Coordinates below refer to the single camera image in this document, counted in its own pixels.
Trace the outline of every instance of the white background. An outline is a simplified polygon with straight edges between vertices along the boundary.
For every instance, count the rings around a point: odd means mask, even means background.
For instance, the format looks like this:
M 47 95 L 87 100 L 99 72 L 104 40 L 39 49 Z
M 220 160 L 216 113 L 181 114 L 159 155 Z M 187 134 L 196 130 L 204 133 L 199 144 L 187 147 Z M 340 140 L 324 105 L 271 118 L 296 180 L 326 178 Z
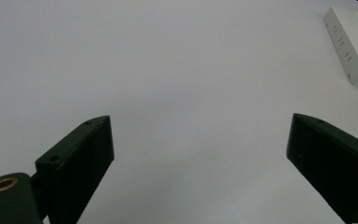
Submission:
M 354 0 L 0 1 L 0 175 L 110 115 L 79 223 L 343 223 L 285 158 L 293 113 L 358 137 L 324 27 Z

